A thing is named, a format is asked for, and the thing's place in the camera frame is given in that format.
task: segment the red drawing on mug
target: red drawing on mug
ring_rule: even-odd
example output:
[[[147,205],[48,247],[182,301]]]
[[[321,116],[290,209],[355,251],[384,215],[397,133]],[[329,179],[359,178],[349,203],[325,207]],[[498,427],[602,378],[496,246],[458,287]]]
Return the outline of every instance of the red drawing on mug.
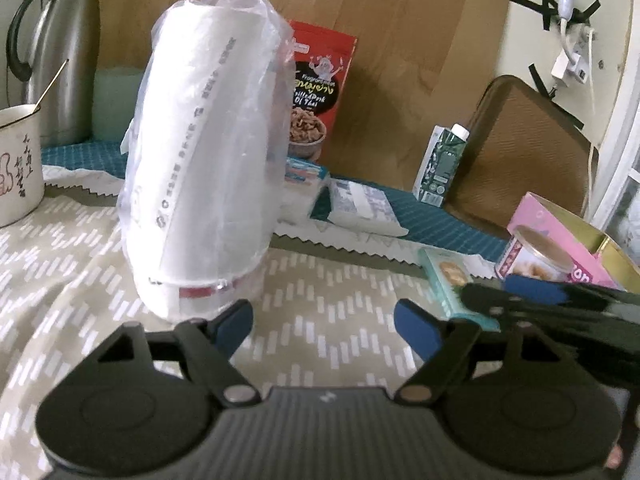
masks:
[[[14,176],[9,172],[11,155],[0,155],[0,196],[9,193],[14,187]]]

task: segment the red pouch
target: red pouch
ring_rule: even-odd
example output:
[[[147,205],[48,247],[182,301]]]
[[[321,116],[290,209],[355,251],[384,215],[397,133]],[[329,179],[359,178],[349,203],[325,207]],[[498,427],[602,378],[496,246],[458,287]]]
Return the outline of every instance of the red pouch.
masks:
[[[289,155],[315,161],[334,127],[357,40],[328,28],[289,23],[296,60]]]

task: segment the wood panel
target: wood panel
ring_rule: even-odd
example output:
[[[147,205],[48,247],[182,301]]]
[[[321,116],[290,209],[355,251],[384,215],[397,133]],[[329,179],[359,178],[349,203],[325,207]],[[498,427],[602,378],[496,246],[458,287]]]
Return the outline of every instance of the wood panel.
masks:
[[[176,0],[100,0],[101,67],[146,65]],[[435,124],[466,123],[494,74],[508,0],[270,0],[289,19],[358,37],[333,173],[410,189]]]

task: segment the grid-patterned cloth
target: grid-patterned cloth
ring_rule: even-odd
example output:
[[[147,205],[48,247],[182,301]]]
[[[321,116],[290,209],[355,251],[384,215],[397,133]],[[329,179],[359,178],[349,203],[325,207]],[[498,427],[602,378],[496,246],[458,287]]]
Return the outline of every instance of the grid-patterned cloth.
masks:
[[[42,150],[42,163],[63,166],[70,170],[86,168],[103,170],[124,178],[127,156],[120,154],[120,144],[108,141],[91,141],[71,146],[59,146]],[[422,244],[433,245],[459,253],[481,254],[494,262],[506,243],[499,238],[480,232],[437,207],[418,202],[411,193],[377,186],[383,190],[398,217],[400,224],[409,229],[404,238]],[[320,195],[312,218],[326,220],[331,211],[329,193]]]

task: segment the enamel mug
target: enamel mug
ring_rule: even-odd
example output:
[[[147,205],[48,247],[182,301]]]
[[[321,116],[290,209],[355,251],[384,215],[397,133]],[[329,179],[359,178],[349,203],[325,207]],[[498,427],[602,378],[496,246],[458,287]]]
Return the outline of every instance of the enamel mug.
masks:
[[[44,195],[40,113],[35,108],[0,110],[0,228],[36,209]]]

